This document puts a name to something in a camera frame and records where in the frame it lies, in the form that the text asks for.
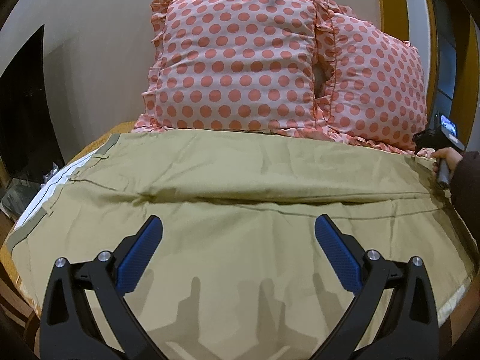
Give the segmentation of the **right forearm dark sleeve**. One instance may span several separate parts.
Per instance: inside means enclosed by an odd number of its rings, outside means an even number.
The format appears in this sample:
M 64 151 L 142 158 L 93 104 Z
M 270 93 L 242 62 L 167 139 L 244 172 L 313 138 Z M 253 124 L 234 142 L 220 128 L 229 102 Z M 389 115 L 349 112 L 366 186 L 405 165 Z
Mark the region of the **right forearm dark sleeve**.
M 468 229 L 479 230 L 480 157 L 479 152 L 466 152 L 451 178 L 451 200 Z

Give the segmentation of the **person's right hand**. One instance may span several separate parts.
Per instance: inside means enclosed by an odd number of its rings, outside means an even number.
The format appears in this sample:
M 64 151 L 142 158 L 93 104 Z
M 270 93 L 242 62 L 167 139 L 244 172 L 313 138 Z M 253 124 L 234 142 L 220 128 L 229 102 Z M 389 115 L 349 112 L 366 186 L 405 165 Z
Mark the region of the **person's right hand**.
M 439 172 L 439 164 L 442 160 L 444 160 L 448 166 L 450 176 L 453 176 L 457 165 L 463 159 L 463 154 L 457 152 L 452 147 L 447 147 L 447 148 L 443 148 L 433 152 L 433 154 L 431 155 L 431 158 L 435 160 L 433 164 L 434 174 L 437 174 Z

